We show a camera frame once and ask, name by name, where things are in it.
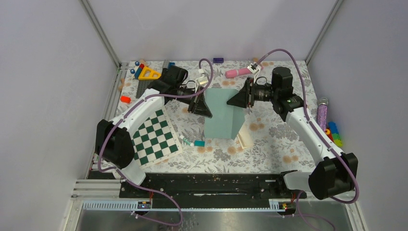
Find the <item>floral tablecloth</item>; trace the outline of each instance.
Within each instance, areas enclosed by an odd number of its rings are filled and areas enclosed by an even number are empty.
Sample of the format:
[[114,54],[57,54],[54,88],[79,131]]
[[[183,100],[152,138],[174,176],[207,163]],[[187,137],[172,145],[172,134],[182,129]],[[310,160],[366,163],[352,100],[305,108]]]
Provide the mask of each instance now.
[[[179,61],[177,66],[189,71],[188,79],[196,79],[198,61]],[[316,117],[317,100],[304,61],[298,61],[305,78],[306,102]],[[161,72],[163,62],[147,62],[148,66]],[[247,67],[249,61],[226,61],[214,64],[214,78],[211,88],[235,88],[240,90],[248,76],[232,79],[224,77],[226,71]],[[277,66],[290,68],[293,74],[294,93],[302,96],[299,76],[291,61],[263,62],[264,70],[260,76],[271,81],[272,70]],[[135,66],[130,62],[129,68]],[[203,62],[203,69],[209,73],[210,68]],[[128,70],[122,95],[134,102],[138,88],[138,80]],[[116,115],[122,113],[129,104],[119,102]],[[203,140],[205,147],[183,146],[183,152],[166,161],[145,169],[146,172],[189,172],[189,173],[280,173],[288,170],[311,171],[314,162],[299,136],[277,115],[272,104],[256,102],[253,108],[244,109],[245,123],[255,143],[254,147],[242,149],[238,140],[207,139],[204,137],[204,117],[187,112],[187,105],[178,101],[170,101],[165,105],[175,131],[189,140]]]

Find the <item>purple glitter bottle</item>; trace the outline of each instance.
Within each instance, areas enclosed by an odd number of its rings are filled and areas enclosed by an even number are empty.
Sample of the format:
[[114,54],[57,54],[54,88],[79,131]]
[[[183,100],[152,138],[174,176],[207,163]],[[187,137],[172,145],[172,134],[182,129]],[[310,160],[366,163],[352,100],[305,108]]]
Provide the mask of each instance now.
[[326,130],[327,105],[329,105],[329,100],[327,98],[322,97],[318,100],[317,123],[323,131]]

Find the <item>chessboard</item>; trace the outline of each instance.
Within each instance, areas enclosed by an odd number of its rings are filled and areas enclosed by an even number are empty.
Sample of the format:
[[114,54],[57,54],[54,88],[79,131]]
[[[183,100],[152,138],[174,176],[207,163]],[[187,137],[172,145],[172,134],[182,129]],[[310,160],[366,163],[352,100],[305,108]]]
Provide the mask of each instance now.
[[153,113],[133,135],[135,160],[141,169],[182,152],[181,144],[164,107]]

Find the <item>white square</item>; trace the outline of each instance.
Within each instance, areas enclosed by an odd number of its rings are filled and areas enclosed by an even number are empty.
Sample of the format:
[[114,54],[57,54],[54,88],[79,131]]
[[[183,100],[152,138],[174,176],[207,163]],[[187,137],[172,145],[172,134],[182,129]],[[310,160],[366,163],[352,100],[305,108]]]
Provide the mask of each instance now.
[[157,137],[157,140],[159,140],[159,143],[161,143],[163,141],[166,141],[166,138],[165,138],[164,135],[160,135],[160,136]]
[[176,142],[174,141],[174,139],[169,139],[169,140],[167,140],[167,144],[170,147],[171,145],[176,144]]
[[140,137],[134,138],[133,142],[135,142],[135,145],[138,145],[141,143],[141,138]]
[[147,134],[147,136],[149,137],[150,140],[157,137],[155,132],[150,132],[149,134]]
[[146,121],[144,122],[144,126],[145,126],[145,127],[149,127],[149,126],[151,126],[151,125],[152,125],[151,120],[146,120]]
[[161,129],[162,126],[160,126],[160,124],[157,123],[157,124],[153,124],[153,128],[154,128],[155,131],[157,131],[157,130]]
[[143,147],[144,147],[144,149],[146,149],[146,148],[148,148],[148,147],[151,147],[152,146],[152,143],[150,142],[150,141],[145,141],[145,142],[143,142]]
[[164,115],[161,115],[159,117],[157,117],[157,119],[159,120],[159,122],[165,121],[166,117]]
[[171,153],[171,151],[170,151],[170,148],[169,148],[169,147],[166,147],[166,148],[162,149],[162,152],[163,152],[163,155],[168,155],[168,154],[170,154],[170,153]]
[[162,149],[159,144],[153,145],[152,148],[153,148],[153,152],[157,152],[157,151],[160,151],[160,149]]
[[169,127],[164,127],[164,128],[162,128],[162,131],[163,131],[164,134],[169,133],[170,128]]
[[156,159],[156,156],[154,155],[154,153],[147,155],[147,159],[149,160],[149,162],[153,161]]
[[146,130],[145,128],[140,129],[140,130],[139,130],[139,133],[140,133],[140,136],[146,135],[146,134],[147,134],[147,130]]
[[144,149],[138,151],[138,157],[139,157],[139,159],[142,158],[142,157],[145,157],[145,156],[146,156],[146,151],[145,151]]

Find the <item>gray floor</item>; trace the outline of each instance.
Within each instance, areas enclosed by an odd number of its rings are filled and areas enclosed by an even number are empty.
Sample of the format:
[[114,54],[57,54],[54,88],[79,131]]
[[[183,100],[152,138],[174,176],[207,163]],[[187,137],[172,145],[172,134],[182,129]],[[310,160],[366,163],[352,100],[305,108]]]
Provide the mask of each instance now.
[[[303,213],[320,215],[335,224],[338,231],[352,230],[344,205],[338,202],[301,202]],[[167,227],[144,219],[135,219],[129,212],[83,210],[77,231],[312,231],[300,217],[272,218],[265,212],[184,212],[179,227]],[[176,223],[178,212],[149,212],[146,216]],[[308,218],[315,227],[331,231],[321,219]]]

